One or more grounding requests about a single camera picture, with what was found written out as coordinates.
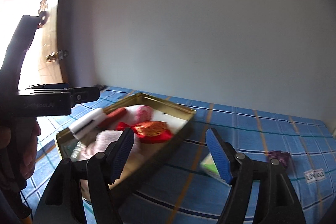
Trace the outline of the person's left hand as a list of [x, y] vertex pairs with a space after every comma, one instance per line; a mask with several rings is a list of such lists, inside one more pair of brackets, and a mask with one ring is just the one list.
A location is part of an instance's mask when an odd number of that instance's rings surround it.
[[35, 170], [35, 162], [37, 156], [38, 136], [41, 134], [41, 128], [38, 122], [35, 122], [31, 137], [27, 143], [23, 156], [22, 163], [20, 164], [20, 172], [23, 178], [26, 180], [30, 178]]

